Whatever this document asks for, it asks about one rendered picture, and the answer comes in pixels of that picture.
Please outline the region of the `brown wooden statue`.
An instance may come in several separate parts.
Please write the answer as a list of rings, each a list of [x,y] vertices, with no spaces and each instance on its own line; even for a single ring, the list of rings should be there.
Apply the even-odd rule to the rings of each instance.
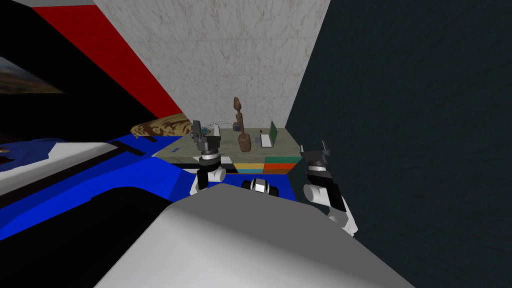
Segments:
[[[233,107],[236,110],[236,121],[240,127],[240,135],[238,136],[238,144],[241,152],[248,153],[251,151],[251,138],[250,135],[245,132],[243,115],[241,113],[241,103],[238,97],[233,99]]]

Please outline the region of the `blue bed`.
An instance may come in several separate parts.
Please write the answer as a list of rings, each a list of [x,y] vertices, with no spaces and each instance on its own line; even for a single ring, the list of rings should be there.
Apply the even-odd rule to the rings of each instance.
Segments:
[[[0,208],[0,241],[116,187],[141,188],[173,202],[188,197],[194,174],[154,157],[176,140],[157,137],[151,142],[131,135],[120,137],[118,141],[144,154],[124,152]]]

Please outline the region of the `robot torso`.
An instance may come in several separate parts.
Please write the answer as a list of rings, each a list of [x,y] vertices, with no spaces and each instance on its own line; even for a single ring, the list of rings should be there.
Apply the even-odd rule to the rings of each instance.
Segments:
[[[94,288],[415,288],[350,212],[220,183],[169,205]]]

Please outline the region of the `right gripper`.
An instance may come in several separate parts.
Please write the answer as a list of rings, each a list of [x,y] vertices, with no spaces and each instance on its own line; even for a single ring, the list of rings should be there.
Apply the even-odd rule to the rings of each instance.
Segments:
[[[322,140],[322,150],[305,151],[302,144],[300,154],[304,158],[305,163],[311,167],[327,167],[327,156],[330,155],[330,149],[325,140]]]

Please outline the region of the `dresser with coloured drawers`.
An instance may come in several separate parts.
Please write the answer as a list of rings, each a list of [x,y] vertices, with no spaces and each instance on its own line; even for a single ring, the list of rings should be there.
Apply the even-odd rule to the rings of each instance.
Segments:
[[[285,175],[302,159],[300,146],[284,128],[278,129],[273,147],[261,147],[256,142],[260,134],[270,133],[268,128],[251,128],[246,132],[251,138],[251,151],[241,152],[240,133],[231,128],[220,129],[221,167],[229,174]],[[153,156],[191,174],[200,168],[201,154],[191,136],[181,137]]]

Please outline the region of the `dark wall picture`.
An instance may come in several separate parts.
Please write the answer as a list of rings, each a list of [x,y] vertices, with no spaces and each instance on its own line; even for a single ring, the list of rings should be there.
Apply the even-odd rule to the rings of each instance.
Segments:
[[[63,94],[63,92],[0,56],[0,94]]]

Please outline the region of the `open laptop with green lid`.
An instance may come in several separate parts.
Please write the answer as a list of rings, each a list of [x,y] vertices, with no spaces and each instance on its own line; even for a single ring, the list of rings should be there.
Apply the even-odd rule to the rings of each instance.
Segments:
[[[262,148],[273,148],[277,139],[278,129],[275,126],[274,122],[270,122],[269,131],[267,134],[261,133],[259,135],[260,146]]]

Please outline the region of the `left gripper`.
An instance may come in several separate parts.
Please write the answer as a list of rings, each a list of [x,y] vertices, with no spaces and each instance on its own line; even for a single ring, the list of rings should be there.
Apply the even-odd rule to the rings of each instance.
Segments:
[[[202,135],[201,122],[194,120],[192,122],[192,139],[196,143],[197,149],[202,152],[218,151],[221,138],[216,135]]]

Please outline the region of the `brown patterned pillow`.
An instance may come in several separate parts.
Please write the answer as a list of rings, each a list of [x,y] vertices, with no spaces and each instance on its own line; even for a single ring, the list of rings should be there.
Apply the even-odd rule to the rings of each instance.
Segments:
[[[193,124],[184,113],[169,115],[135,125],[130,133],[135,137],[183,137],[192,132]]]

